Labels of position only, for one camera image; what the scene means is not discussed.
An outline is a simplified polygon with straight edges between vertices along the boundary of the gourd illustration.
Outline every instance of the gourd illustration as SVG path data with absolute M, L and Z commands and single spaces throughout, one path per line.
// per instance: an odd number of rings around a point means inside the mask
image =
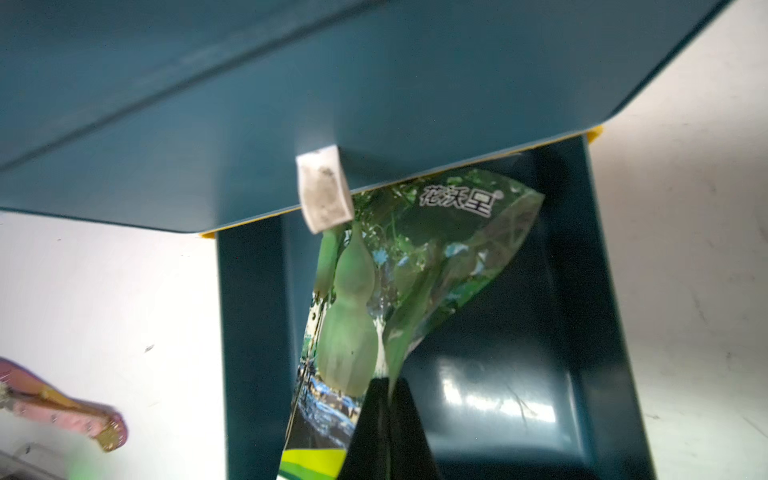
M 333 284 L 333 274 L 336 271 L 336 258 L 339 256 L 339 246 L 344 238 L 344 226 L 337 225 L 323 231 L 320 242 L 320 254 L 317 257 L 317 274 L 315 275 L 314 293 L 318 299 L 325 298 Z
M 373 258 L 355 222 L 349 245 L 336 263 L 336 301 L 326 312 L 316 354 L 317 372 L 325 384 L 348 396 L 365 393 L 376 369 L 379 336 L 366 307 L 375 275 Z

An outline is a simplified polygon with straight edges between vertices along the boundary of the seed packet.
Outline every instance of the seed packet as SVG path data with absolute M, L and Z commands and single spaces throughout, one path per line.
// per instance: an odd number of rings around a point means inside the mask
M 323 232 L 278 478 L 336 478 L 368 384 L 509 263 L 544 196 L 473 167 L 353 197 Z

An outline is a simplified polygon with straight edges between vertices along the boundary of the pink handle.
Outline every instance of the pink handle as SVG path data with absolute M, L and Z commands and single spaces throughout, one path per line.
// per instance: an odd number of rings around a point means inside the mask
M 60 429 L 81 433 L 91 438 L 101 433 L 106 427 L 104 420 L 97 416 L 59 410 L 35 401 L 16 400 L 13 404 L 13 413 L 24 419 L 50 423 Z

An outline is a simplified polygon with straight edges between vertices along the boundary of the yellow edge trim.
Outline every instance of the yellow edge trim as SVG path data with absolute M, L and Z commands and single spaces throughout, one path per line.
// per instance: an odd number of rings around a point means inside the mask
M 283 452 L 281 462 L 301 465 L 323 475 L 336 478 L 346 458 L 343 449 L 294 449 Z
M 602 127 L 602 125 L 598 125 L 597 127 L 592 128 L 592 129 L 587 130 L 587 131 L 582 131 L 582 132 L 579 132 L 577 134 L 564 135 L 562 137 L 555 138 L 554 140 L 543 141 L 543 142 L 541 142 L 539 144 L 533 144 L 533 145 L 529 145 L 527 147 L 523 147 L 520 150 L 504 151 L 504 152 L 501 152 L 500 154 L 493 154 L 493 155 L 488 155 L 487 157 L 476 158 L 474 160 L 471 160 L 471 161 L 469 161 L 469 162 L 467 162 L 465 164 L 461 164 L 461 165 L 454 165 L 454 164 L 452 164 L 450 167 L 447 167 L 444 170 L 430 171 L 427 174 L 417 174 L 417 175 L 413 175 L 412 177 L 401 178 L 400 180 L 389 182 L 388 184 L 376 185 L 375 187 L 371 187 L 371 188 L 369 188 L 367 190 L 361 190 L 360 192 L 355 192 L 355 193 L 359 194 L 359 193 L 364 192 L 364 191 L 375 190 L 376 188 L 388 187 L 389 185 L 399 184 L 400 182 L 404 182 L 404 181 L 408 181 L 408 180 L 413 180 L 414 178 L 424 177 L 424 176 L 427 176 L 427 175 L 436 175 L 436 174 L 440 174 L 440 173 L 442 173 L 444 171 L 447 171 L 447 170 L 452 170 L 454 168 L 466 167 L 467 165 L 479 164 L 480 162 L 484 162 L 484 161 L 498 160 L 499 158 L 509 157 L 510 155 L 519 154 L 519 153 L 524 152 L 524 151 L 533 150 L 534 148 L 544 147 L 545 145 L 549 145 L 549 144 L 555 144 L 555 143 L 557 143 L 559 141 L 567 140 L 568 138 L 578 137 L 578 136 L 583 135 L 583 134 L 587 134 L 587 142 L 592 143 L 592 141 L 595 138 L 599 137 L 600 134 L 602 134 L 602 133 L 603 133 L 603 127 Z M 207 232 L 200 233 L 200 236 L 203 237 L 203 238 L 212 238 L 213 239 L 213 238 L 216 238 L 216 232 L 220 232 L 222 230 L 229 230 L 230 228 L 239 227 L 240 225 L 247 225 L 249 223 L 257 222 L 259 220 L 265 220 L 267 218 L 277 217 L 278 215 L 288 214 L 290 212 L 299 210 L 300 208 L 301 207 L 293 207 L 293 208 L 289 208 L 289 209 L 286 209 L 286 210 L 281 210 L 281 211 L 275 212 L 273 214 L 267 214 L 267 215 L 264 215 L 263 217 L 252 218 L 250 220 L 244 220 L 242 222 L 233 223 L 232 225 L 227 225 L 226 227 L 221 227 L 221 228 L 217 228 L 216 230 L 210 230 L 210 231 L 207 231 Z

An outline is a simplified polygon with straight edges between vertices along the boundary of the white wall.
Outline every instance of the white wall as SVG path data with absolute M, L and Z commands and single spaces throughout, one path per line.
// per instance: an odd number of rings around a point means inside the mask
M 0 356 L 123 413 L 130 437 L 85 437 L 0 414 L 0 450 L 91 478 L 225 478 L 216 250 L 194 235 L 0 213 Z
M 592 144 L 660 478 L 768 478 L 766 45 L 737 0 Z

